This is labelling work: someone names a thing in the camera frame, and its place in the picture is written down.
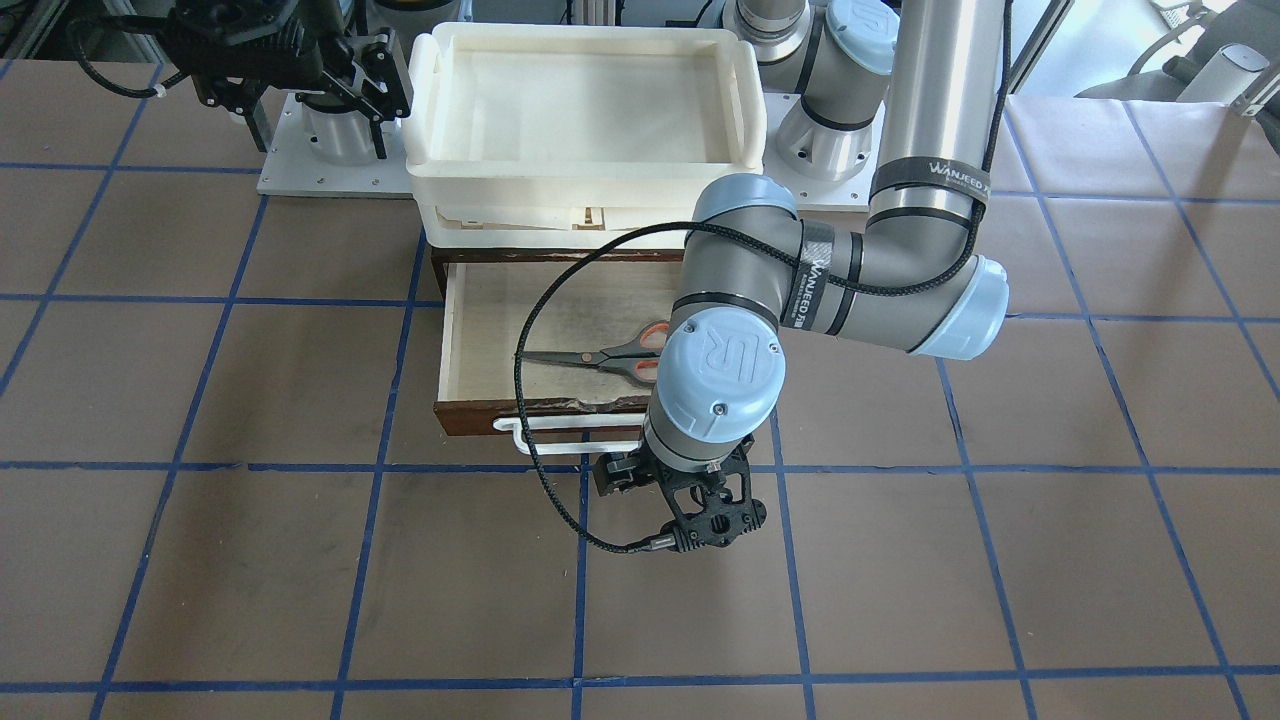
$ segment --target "drawer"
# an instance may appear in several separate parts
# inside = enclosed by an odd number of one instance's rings
[[[529,310],[570,263],[448,266],[435,414],[451,436],[492,434],[516,416],[512,361]],[[599,350],[671,316],[680,263],[594,263],[543,309],[527,350]],[[530,416],[644,413],[649,388],[613,373],[525,363]]]

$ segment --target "scissors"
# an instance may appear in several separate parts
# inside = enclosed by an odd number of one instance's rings
[[[595,368],[596,370],[626,375],[641,386],[652,386],[658,380],[658,356],[667,345],[667,334],[669,332],[671,325],[667,320],[658,320],[645,325],[635,340],[625,345],[591,352],[530,350],[525,352],[525,359],[538,360],[539,363],[553,363],[556,365]]]

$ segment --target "ur logo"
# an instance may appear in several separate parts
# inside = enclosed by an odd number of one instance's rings
[[[718,328],[710,328],[707,337],[709,342],[703,365],[708,370],[741,383],[755,379],[755,352],[760,338],[745,333],[722,334]]]

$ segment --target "white cylinder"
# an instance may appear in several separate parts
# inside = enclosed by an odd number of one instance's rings
[[[1230,105],[1266,69],[1267,59],[1248,45],[1224,45],[1192,78],[1178,101]]]

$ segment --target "drawer handle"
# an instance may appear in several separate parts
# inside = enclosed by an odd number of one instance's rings
[[[644,423],[644,413],[620,413],[609,415],[603,413],[590,415],[547,415],[530,418],[531,430],[579,430],[588,428],[621,428],[636,427]],[[511,441],[516,448],[529,455],[529,443],[521,437],[520,418],[498,418],[493,421],[493,429],[509,432]],[[589,442],[540,442],[538,455],[581,455],[584,452],[631,452],[640,447],[640,439],[612,439]]]

